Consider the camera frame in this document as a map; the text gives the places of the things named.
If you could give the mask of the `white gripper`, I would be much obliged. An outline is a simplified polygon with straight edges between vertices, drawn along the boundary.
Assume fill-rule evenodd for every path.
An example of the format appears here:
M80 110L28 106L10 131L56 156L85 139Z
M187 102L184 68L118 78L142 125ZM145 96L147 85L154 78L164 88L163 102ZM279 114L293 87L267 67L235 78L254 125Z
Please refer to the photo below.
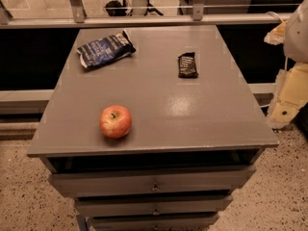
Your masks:
M278 45L285 40L287 22L283 21L266 34L264 42ZM266 117L272 129L282 129L290 124L300 109L308 103L308 64L296 63L286 71L280 69L275 80L273 98Z

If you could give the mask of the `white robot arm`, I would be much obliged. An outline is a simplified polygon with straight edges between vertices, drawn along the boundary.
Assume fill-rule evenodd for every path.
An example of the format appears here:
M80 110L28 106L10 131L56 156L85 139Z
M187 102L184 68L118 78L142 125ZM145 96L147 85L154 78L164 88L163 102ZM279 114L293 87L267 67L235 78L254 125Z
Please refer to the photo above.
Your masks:
M267 124L272 129L281 129L308 103L308 0L288 20L268 32L264 42L283 44L285 62L295 62L290 70L286 66L279 70L269 103Z

